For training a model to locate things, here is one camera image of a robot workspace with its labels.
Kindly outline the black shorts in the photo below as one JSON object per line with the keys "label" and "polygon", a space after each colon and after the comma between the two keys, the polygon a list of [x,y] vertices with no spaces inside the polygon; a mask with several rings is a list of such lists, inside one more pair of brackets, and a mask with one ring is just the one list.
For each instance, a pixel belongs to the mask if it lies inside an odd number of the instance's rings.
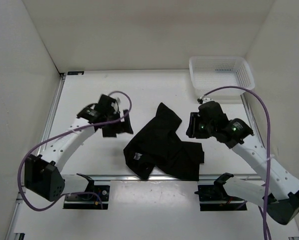
{"label": "black shorts", "polygon": [[154,167],[183,181],[199,180],[205,153],[199,142],[182,141],[176,131],[182,120],[164,103],[123,149],[125,164],[142,180]]}

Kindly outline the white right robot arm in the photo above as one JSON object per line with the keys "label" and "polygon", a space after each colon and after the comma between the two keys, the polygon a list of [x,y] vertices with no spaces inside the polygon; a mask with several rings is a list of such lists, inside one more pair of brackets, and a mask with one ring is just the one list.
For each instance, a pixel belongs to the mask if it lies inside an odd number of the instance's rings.
{"label": "white right robot arm", "polygon": [[255,185],[224,173],[214,181],[214,195],[225,200],[237,197],[264,208],[278,224],[287,225],[299,213],[299,179],[290,174],[267,151],[242,119],[229,120],[221,105],[210,98],[199,101],[198,112],[191,112],[186,135],[189,138],[216,138],[240,156],[268,187]]}

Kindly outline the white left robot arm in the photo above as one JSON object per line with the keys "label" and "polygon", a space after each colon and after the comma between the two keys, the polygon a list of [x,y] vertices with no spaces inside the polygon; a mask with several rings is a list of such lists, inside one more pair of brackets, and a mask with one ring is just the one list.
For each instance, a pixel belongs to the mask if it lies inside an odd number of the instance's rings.
{"label": "white left robot arm", "polygon": [[82,173],[62,174],[70,157],[97,130],[104,138],[118,134],[132,134],[129,113],[120,110],[120,101],[111,94],[102,94],[97,103],[85,106],[65,133],[53,138],[52,143],[38,155],[29,154],[24,161],[25,187],[49,202],[62,195],[77,193],[83,200],[94,196],[94,180]]}

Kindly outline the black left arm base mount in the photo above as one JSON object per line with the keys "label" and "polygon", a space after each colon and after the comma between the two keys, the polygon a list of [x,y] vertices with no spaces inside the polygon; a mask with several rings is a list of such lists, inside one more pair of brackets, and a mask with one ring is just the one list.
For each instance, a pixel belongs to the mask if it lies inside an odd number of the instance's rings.
{"label": "black left arm base mount", "polygon": [[65,210],[107,210],[109,207],[110,185],[96,183],[88,175],[77,173],[63,175]]}

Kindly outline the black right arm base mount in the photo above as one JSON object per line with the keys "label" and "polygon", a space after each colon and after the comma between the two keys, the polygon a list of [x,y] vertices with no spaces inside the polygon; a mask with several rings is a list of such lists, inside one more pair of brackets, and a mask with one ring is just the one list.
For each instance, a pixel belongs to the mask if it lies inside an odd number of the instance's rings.
{"label": "black right arm base mount", "polygon": [[213,184],[199,184],[197,191],[201,212],[232,212],[247,211],[247,203],[239,198],[228,195],[223,186],[227,180],[234,177],[231,173],[224,173]]}

